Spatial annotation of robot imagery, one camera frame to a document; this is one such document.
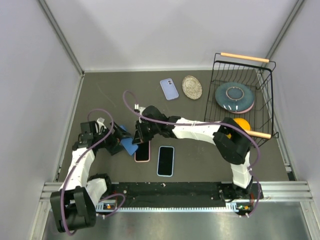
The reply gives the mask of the blue phone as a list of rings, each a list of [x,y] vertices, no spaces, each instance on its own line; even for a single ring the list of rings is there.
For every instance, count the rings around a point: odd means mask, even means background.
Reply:
[[[121,145],[124,147],[124,149],[127,151],[127,153],[130,156],[133,156],[135,154],[135,152],[138,150],[138,145],[137,144],[133,144],[133,138],[129,137],[129,138],[123,138],[120,143]]]

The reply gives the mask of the lavender phone case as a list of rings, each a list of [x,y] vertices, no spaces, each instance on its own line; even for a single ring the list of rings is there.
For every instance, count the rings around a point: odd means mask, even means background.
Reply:
[[[166,100],[171,101],[179,97],[177,88],[171,78],[163,79],[159,83]]]

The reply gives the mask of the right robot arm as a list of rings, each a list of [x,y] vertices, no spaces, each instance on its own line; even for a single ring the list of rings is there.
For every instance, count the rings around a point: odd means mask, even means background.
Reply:
[[[189,139],[215,146],[221,157],[230,164],[234,196],[245,198],[252,191],[250,174],[251,141],[243,135],[245,130],[232,118],[221,122],[192,121],[180,116],[161,113],[155,106],[134,105],[139,114],[135,122],[134,144],[148,142],[155,135],[171,139]]]

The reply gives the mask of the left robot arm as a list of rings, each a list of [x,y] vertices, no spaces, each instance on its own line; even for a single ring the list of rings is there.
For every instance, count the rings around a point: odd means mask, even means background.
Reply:
[[[89,175],[98,150],[106,149],[112,156],[124,149],[121,140],[132,134],[116,123],[107,128],[102,118],[82,122],[81,132],[72,146],[72,160],[67,176],[58,191],[50,196],[50,204],[57,230],[74,233],[96,224],[96,206],[101,198],[109,198],[114,191],[106,173]]]

